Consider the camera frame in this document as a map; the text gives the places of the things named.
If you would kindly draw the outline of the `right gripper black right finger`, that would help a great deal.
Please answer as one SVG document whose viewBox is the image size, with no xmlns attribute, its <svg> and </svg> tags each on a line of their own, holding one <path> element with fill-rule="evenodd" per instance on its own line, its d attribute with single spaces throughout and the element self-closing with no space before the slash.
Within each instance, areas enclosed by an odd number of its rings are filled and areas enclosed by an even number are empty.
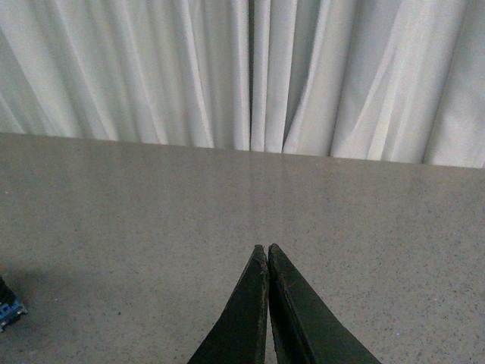
<svg viewBox="0 0 485 364">
<path fill-rule="evenodd" d="M 378 363 L 277 245 L 268 248 L 269 310 L 279 363 Z"/>
</svg>

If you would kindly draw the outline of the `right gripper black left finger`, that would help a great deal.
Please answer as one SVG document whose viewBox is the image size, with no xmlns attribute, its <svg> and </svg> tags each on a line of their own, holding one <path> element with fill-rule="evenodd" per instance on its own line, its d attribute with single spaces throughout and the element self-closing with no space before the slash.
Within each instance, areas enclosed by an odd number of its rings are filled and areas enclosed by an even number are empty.
<svg viewBox="0 0 485 364">
<path fill-rule="evenodd" d="M 256 245 L 221 316 L 189 362 L 263 363 L 268 296 L 268 258 Z"/>
</svg>

